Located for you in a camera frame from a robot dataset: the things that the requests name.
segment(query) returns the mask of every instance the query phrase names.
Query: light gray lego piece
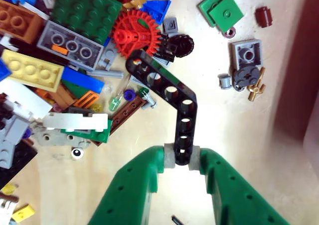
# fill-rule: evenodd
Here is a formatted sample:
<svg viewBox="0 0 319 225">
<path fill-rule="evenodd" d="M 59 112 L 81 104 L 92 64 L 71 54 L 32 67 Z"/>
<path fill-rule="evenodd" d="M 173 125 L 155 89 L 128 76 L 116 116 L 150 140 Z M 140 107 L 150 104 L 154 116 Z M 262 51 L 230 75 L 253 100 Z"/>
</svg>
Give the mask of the light gray lego piece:
<svg viewBox="0 0 319 225">
<path fill-rule="evenodd" d="M 84 138 L 61 133 L 59 129 L 47 130 L 41 123 L 33 122 L 30 125 L 32 137 L 41 146 L 64 146 L 87 148 L 91 142 Z"/>
<path fill-rule="evenodd" d="M 259 39 L 231 44 L 233 67 L 239 70 L 245 66 L 263 66 L 262 43 Z"/>
<path fill-rule="evenodd" d="M 98 65 L 104 67 L 105 70 L 109 71 L 117 55 L 118 53 L 117 49 L 115 48 L 115 43 L 110 40 L 106 47 L 103 49 Z"/>
<path fill-rule="evenodd" d="M 93 76 L 93 77 L 123 78 L 124 72 L 123 71 L 115 71 L 115 70 L 105 71 L 105 70 L 96 69 L 93 72 L 87 72 L 86 75 Z"/>
<path fill-rule="evenodd" d="M 176 17 L 165 18 L 163 21 L 163 26 L 165 33 L 178 32 Z"/>
<path fill-rule="evenodd" d="M 52 50 L 53 45 L 67 49 L 67 55 Z M 37 47 L 70 61 L 86 71 L 94 71 L 101 57 L 103 46 L 61 25 L 48 21 Z"/>
</svg>

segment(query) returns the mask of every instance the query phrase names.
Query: green lego tile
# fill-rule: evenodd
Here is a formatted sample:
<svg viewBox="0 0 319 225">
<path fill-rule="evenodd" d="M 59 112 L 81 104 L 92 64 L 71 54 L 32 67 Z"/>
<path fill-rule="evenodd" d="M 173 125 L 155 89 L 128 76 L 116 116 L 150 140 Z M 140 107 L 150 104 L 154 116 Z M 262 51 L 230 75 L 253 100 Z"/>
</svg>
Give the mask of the green lego tile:
<svg viewBox="0 0 319 225">
<path fill-rule="evenodd" d="M 61 130 L 62 133 L 74 135 L 77 137 L 85 138 L 85 139 L 91 139 L 98 142 L 106 143 L 108 142 L 111 126 L 112 126 L 112 120 L 108 119 L 108 128 L 105 129 L 102 132 L 96 132 L 95 130 L 91 130 L 90 134 L 80 133 L 80 132 L 66 132 L 64 129 Z"/>
<path fill-rule="evenodd" d="M 222 0 L 204 0 L 201 2 L 198 7 L 200 11 L 203 13 L 205 19 L 211 27 L 216 26 L 214 19 L 208 14 L 213 7 L 215 7 Z"/>
<path fill-rule="evenodd" d="M 234 0 L 222 0 L 208 14 L 223 33 L 244 16 Z"/>
</svg>

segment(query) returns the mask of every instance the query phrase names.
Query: green lego plate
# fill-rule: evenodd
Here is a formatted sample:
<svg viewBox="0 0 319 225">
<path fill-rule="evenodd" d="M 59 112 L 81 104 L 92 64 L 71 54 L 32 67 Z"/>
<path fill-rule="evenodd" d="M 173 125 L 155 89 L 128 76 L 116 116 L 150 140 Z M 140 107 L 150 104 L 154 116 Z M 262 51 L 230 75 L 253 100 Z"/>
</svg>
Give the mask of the green lego plate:
<svg viewBox="0 0 319 225">
<path fill-rule="evenodd" d="M 96 132 L 95 130 L 91 130 L 90 134 L 80 133 L 80 132 L 66 132 L 64 129 L 61 130 L 62 133 L 74 135 L 77 137 L 85 138 L 85 139 L 91 139 L 98 142 L 106 143 L 108 142 L 111 126 L 112 126 L 112 120 L 108 119 L 108 128 L 105 129 L 102 132 Z"/>
<path fill-rule="evenodd" d="M 220 1 L 222 0 L 204 0 L 201 2 L 198 7 L 200 11 L 203 13 L 205 19 L 211 27 L 216 26 L 214 19 L 208 14 L 208 11 L 213 9 Z"/>
<path fill-rule="evenodd" d="M 223 33 L 244 16 L 234 0 L 222 0 L 208 14 Z"/>
<path fill-rule="evenodd" d="M 56 0 L 51 20 L 103 45 L 121 7 L 116 0 Z"/>
</svg>

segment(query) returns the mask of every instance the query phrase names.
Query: dark green piece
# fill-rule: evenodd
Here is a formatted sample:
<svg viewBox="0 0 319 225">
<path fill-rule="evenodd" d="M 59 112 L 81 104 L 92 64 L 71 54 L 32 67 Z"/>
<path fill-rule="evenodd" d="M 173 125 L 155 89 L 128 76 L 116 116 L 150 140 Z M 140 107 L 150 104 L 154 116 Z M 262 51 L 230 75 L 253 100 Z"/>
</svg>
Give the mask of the dark green piece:
<svg viewBox="0 0 319 225">
<path fill-rule="evenodd" d="M 164 172 L 164 148 L 153 146 L 132 159 L 114 176 L 89 225 L 147 225 L 151 195 Z"/>
<path fill-rule="evenodd" d="M 216 225 L 289 225 L 213 150 L 200 150 L 200 173 L 212 195 Z"/>
<path fill-rule="evenodd" d="M 51 20 L 103 45 L 121 7 L 116 0 L 56 0 Z"/>
<path fill-rule="evenodd" d="M 103 130 L 102 132 L 96 132 L 93 129 L 91 130 L 90 134 L 85 134 L 85 133 L 81 133 L 81 132 L 67 132 L 65 129 L 62 129 L 61 132 L 64 134 L 70 134 L 70 135 L 74 135 L 77 137 L 91 139 L 91 140 L 95 140 L 98 142 L 106 143 L 106 142 L 108 142 L 108 139 L 110 136 L 112 122 L 113 121 L 111 119 L 108 119 L 108 128 Z"/>
</svg>

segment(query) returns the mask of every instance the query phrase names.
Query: brown lego piece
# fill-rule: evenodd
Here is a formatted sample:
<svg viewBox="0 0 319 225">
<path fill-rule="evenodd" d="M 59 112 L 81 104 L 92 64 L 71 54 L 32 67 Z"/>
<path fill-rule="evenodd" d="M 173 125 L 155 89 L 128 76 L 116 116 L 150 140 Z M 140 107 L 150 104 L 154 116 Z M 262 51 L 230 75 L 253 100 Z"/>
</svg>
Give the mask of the brown lego piece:
<svg viewBox="0 0 319 225">
<path fill-rule="evenodd" d="M 117 130 L 124 122 L 127 121 L 141 106 L 146 104 L 147 101 L 143 100 L 140 95 L 136 94 L 136 97 L 131 102 L 127 102 L 123 108 L 121 108 L 115 115 L 113 115 L 112 126 L 110 135 Z"/>
<path fill-rule="evenodd" d="M 36 13 L 0 0 L 0 32 L 31 44 L 42 27 L 43 19 Z"/>
</svg>

